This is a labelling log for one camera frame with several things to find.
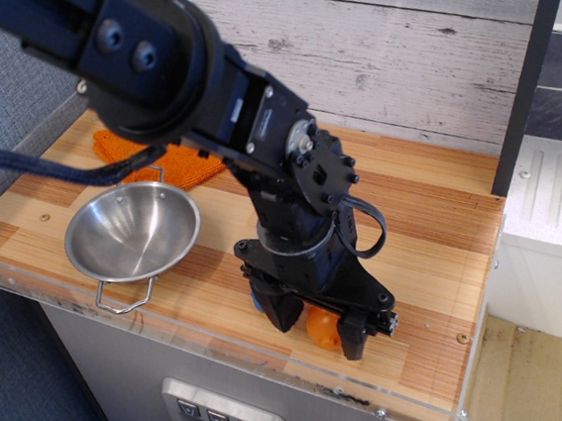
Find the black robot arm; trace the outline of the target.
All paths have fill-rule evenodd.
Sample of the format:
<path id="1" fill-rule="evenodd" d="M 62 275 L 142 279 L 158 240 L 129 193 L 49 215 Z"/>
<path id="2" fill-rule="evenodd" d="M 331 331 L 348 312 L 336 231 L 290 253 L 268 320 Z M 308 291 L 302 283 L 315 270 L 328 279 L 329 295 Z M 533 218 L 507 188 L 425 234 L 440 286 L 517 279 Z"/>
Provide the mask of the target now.
<path id="1" fill-rule="evenodd" d="M 182 144 L 219 157 L 249 192 L 258 238 L 234 248 L 271 323 L 290 329 L 306 304 L 338 317 L 348 360 L 396 326 L 393 295 L 362 261 L 350 194 L 359 181 L 340 141 L 307 104 L 222 41 L 193 0 L 0 0 L 0 29 L 26 51 L 85 80 L 88 102 L 130 158 L 80 170 L 0 150 L 0 167 L 104 186 Z"/>

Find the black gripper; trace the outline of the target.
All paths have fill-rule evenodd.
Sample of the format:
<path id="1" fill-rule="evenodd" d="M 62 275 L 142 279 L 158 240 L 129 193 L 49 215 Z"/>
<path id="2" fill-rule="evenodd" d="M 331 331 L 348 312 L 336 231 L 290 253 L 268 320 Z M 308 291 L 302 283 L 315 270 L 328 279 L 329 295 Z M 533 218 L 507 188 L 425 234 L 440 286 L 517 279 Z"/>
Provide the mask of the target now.
<path id="1" fill-rule="evenodd" d="M 311 303 L 342 315 L 337 323 L 342 351 L 347 361 L 360 361 L 370 336 L 390 336 L 397 326 L 391 292 L 336 238 L 293 255 L 271 252 L 255 239 L 241 240 L 234 255 L 265 315 L 282 333 L 297 322 L 304 302 Z"/>

